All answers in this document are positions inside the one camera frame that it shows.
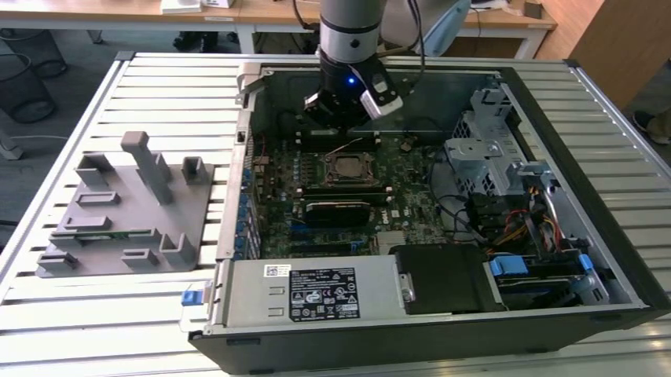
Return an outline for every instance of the warning label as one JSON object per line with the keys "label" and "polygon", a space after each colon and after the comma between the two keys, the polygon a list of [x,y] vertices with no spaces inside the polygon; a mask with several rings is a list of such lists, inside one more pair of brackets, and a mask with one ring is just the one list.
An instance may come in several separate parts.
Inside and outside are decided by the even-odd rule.
{"label": "warning label", "polygon": [[290,318],[294,322],[359,317],[355,269],[290,272]]}

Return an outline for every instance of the gray carpet floor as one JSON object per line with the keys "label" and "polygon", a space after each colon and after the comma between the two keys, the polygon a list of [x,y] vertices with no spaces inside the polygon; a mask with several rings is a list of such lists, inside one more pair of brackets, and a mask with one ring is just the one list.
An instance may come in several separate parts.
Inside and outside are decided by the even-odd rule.
{"label": "gray carpet floor", "polygon": [[[95,45],[84,31],[54,31],[56,43],[70,65],[68,72],[46,81],[47,88],[59,106],[58,113],[39,123],[22,125],[0,112],[0,127],[11,136],[59,135],[70,136],[96,92],[100,81],[115,59],[118,51],[175,52],[173,40],[175,32],[106,31],[106,43]],[[287,53],[294,47],[289,35],[274,35],[262,40],[269,53]],[[221,36],[221,52],[235,53],[238,46]],[[0,53],[8,48],[0,43]],[[658,76],[634,101],[630,111],[643,109],[662,111],[671,105],[671,67],[665,66]],[[0,159],[0,219],[20,220],[38,192],[44,177],[52,167],[64,141],[58,139],[18,140],[24,150],[19,161]],[[661,154],[671,161],[671,148],[659,148]],[[12,235],[12,228],[0,226],[0,245]]]}

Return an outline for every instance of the aluminum table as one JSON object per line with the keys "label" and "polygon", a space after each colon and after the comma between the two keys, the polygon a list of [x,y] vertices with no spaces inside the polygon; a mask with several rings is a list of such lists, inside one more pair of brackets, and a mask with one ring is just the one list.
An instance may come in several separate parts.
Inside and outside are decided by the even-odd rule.
{"label": "aluminum table", "polygon": [[[314,57],[138,53],[118,60],[86,110],[44,184],[0,256],[0,374],[215,377],[226,374],[187,342],[205,310],[185,310],[181,293],[214,276],[219,219],[238,120],[238,69],[247,61],[311,63]],[[391,58],[391,65],[417,63]],[[561,61],[429,59],[450,66],[518,70],[630,240],[671,291],[671,170],[579,68]],[[198,155],[217,164],[199,269],[190,273],[76,277],[35,276],[47,237],[79,183],[82,155],[120,150],[127,130],[153,137],[169,163]],[[534,136],[522,126],[537,156]],[[398,364],[310,375],[565,376],[669,375],[670,316],[629,331],[602,333],[557,353]]]}

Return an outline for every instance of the mesh trash can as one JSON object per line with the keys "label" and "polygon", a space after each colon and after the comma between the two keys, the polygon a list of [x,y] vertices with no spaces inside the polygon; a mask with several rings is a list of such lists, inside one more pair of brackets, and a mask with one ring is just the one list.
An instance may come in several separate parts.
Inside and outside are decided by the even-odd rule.
{"label": "mesh trash can", "polygon": [[19,123],[44,119],[56,110],[56,103],[22,54],[0,55],[0,109]]}
{"label": "mesh trash can", "polygon": [[8,44],[14,53],[31,58],[32,69],[43,79],[66,72],[66,60],[48,30],[3,29],[0,39]]}

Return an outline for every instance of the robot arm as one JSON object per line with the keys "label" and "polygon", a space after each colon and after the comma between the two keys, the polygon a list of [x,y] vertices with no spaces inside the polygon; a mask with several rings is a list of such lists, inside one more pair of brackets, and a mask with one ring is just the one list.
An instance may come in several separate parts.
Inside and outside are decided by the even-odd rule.
{"label": "robot arm", "polygon": [[[377,49],[381,28],[390,42],[402,46],[417,44],[419,33],[410,3],[406,0],[322,0],[321,89],[306,99],[306,114],[323,126],[346,132],[402,108],[401,92]],[[471,1],[421,0],[418,3],[422,17],[433,21],[426,28],[425,45],[429,42],[433,46],[431,55],[441,54],[457,36]]]}

